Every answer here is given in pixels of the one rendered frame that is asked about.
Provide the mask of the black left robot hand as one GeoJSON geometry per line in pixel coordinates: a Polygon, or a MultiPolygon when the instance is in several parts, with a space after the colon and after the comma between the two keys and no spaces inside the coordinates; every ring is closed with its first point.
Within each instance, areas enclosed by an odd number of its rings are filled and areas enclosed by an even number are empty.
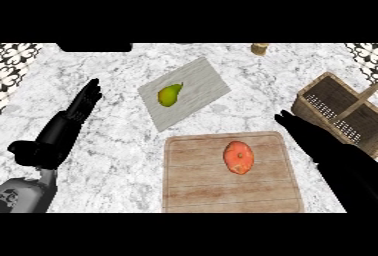
{"type": "Polygon", "coordinates": [[[80,134],[82,126],[102,97],[100,79],[89,81],[70,107],[57,113],[35,141],[14,141],[8,151],[23,166],[57,169],[66,161],[80,134]]]}

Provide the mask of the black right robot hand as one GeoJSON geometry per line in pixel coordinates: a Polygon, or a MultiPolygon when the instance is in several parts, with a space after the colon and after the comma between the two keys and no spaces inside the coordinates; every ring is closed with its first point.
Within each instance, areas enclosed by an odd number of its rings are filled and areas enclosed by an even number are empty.
{"type": "Polygon", "coordinates": [[[345,144],[320,126],[287,110],[275,115],[318,170],[349,213],[378,214],[378,162],[345,144]]]}

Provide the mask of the brown wooden basket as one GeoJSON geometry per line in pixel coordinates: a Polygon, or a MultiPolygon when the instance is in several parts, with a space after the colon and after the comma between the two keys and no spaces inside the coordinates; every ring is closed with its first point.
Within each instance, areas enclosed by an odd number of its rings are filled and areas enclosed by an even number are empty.
{"type": "Polygon", "coordinates": [[[378,82],[361,93],[325,72],[299,91],[291,107],[296,116],[324,128],[346,144],[355,144],[378,158],[378,107],[368,98],[378,82]]]}

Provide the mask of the brown wooden cutting board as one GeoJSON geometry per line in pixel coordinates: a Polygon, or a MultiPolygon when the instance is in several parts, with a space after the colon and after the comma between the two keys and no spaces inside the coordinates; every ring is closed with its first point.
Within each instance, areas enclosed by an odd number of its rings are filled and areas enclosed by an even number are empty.
{"type": "Polygon", "coordinates": [[[305,210],[284,137],[277,131],[175,136],[165,147],[165,212],[305,210]],[[255,165],[244,175],[224,160],[231,142],[249,144],[255,165]]]}

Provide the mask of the green pear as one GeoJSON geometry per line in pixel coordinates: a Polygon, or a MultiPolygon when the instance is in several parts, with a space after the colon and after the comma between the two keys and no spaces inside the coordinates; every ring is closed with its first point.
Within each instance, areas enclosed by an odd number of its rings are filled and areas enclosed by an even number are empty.
{"type": "Polygon", "coordinates": [[[178,95],[182,88],[184,88],[182,84],[173,84],[160,90],[159,103],[165,107],[170,107],[178,102],[178,95]]]}

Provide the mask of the small tan wooden cylinder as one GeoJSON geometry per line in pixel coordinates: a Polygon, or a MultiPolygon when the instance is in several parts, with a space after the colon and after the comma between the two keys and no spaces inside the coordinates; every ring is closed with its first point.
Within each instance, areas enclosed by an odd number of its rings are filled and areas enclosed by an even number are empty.
{"type": "Polygon", "coordinates": [[[258,56],[265,56],[266,55],[266,51],[268,51],[268,47],[269,44],[268,43],[255,43],[252,45],[252,52],[258,55],[258,56]]]}

